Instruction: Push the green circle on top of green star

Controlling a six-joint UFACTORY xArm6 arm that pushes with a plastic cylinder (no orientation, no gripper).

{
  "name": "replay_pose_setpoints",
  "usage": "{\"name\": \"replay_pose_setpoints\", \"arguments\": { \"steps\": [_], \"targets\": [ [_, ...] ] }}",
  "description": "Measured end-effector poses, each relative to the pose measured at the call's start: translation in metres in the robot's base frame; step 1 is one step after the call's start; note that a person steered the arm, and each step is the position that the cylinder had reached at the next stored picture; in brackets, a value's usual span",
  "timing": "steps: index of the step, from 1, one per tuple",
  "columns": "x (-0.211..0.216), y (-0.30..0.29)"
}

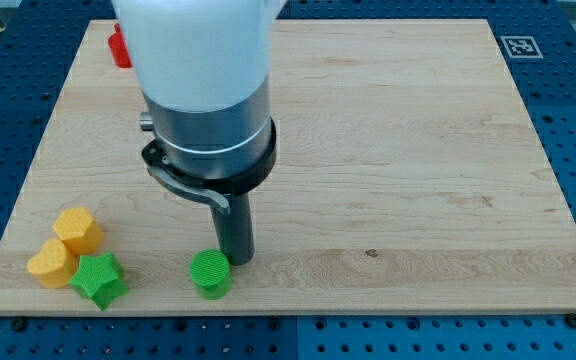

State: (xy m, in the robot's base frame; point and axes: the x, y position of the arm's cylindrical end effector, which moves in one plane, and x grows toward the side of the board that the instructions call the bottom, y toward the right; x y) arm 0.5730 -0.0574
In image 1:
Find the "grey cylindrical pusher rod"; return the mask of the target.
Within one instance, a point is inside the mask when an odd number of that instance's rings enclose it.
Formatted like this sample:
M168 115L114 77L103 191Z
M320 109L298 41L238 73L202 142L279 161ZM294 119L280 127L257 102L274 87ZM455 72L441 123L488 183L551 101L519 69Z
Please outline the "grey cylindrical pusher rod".
M230 213L222 214L215 208L211 215L221 252L229 263L241 266L254 256L254 236L250 212L249 196L227 196Z

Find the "black clamp ring with lever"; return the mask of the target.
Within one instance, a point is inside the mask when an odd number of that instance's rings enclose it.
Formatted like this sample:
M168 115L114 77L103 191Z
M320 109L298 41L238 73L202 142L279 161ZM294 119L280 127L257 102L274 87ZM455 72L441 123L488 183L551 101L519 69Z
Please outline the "black clamp ring with lever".
M189 201L202 203L222 215L230 215L229 196L246 195L270 174L277 157L277 129L270 118L270 141L260 159L241 173L219 179L196 178L175 168L166 158L157 140L148 143L141 152L147 172L173 194Z

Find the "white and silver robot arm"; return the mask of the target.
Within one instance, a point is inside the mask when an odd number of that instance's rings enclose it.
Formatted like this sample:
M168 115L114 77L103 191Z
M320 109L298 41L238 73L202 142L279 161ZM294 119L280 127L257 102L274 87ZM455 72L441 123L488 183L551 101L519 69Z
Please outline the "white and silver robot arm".
M248 194L277 155L269 42L281 1L113 0L147 106L149 174L210 207L221 251L254 256Z

